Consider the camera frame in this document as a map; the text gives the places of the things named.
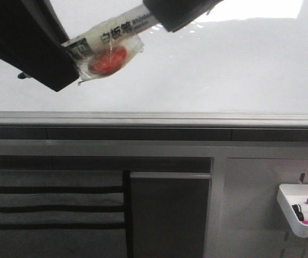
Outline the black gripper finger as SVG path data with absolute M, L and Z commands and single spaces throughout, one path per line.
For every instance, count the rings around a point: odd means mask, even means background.
M 58 92 L 79 77 L 50 1 L 0 1 L 0 59 Z
M 168 32 L 176 32 L 202 14 L 211 11 L 222 0 L 145 0 L 150 13 Z

